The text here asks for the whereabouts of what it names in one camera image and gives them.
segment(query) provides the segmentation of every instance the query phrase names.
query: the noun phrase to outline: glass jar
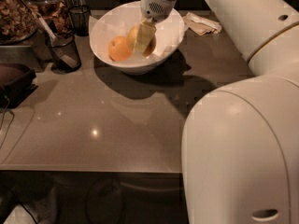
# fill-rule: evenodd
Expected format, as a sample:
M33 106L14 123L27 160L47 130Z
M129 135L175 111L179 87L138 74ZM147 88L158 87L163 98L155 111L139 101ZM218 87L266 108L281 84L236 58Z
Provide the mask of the glass jar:
M0 45L20 42L36 29L35 18L22 0L0 0Z
M72 31L66 0L26 0L29 8L45 20L52 20L58 33Z

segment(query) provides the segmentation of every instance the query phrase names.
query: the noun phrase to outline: screw hole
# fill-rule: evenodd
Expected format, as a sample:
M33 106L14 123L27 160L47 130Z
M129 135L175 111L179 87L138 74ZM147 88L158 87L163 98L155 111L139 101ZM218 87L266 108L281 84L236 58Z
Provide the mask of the screw hole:
M252 213L252 218L258 222L271 221L278 217L278 210L266 209Z
M288 15L281 15L278 19L279 19L280 21L285 21L285 20L287 20L288 18L289 18Z

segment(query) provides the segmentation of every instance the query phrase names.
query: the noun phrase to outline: orange fruit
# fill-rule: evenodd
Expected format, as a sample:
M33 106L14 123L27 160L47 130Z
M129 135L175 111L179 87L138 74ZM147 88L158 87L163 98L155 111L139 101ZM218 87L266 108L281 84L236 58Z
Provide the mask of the orange fruit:
M108 44L108 54L115 62L127 60L132 55L127 45L127 37L115 36Z
M135 46L135 42L137 39L137 34L138 34L138 29L139 29L139 25L135 25L133 26L128 35L127 35L127 44L128 44L128 48L131 52L133 52L134 50L134 46ZM151 53L155 50L156 48L156 36L154 36L151 41L149 42L148 47L146 48L146 50L142 53L144 56L150 56Z

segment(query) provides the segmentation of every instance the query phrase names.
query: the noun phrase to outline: countertop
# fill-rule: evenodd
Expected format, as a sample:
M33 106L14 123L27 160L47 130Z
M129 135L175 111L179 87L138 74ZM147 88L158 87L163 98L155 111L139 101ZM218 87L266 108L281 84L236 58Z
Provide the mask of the countertop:
M37 89L5 114L1 170L181 173L181 135L193 105L252 77L225 31L188 30L178 50L142 76L99 61L89 37L76 43L80 69L61 74L49 64L36 73Z

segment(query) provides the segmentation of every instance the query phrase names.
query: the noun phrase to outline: white bowl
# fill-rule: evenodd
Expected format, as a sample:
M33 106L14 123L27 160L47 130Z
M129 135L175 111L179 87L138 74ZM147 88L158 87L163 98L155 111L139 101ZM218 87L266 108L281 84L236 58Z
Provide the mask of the white bowl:
M140 2L128 3L110 10L94 25L90 44L94 55L102 62L129 75L141 75L164 62L181 43L184 21L172 9L169 17L156 25L156 49L148 57L134 54L124 62L114 62L108 55L108 43L117 35L127 35L141 21Z

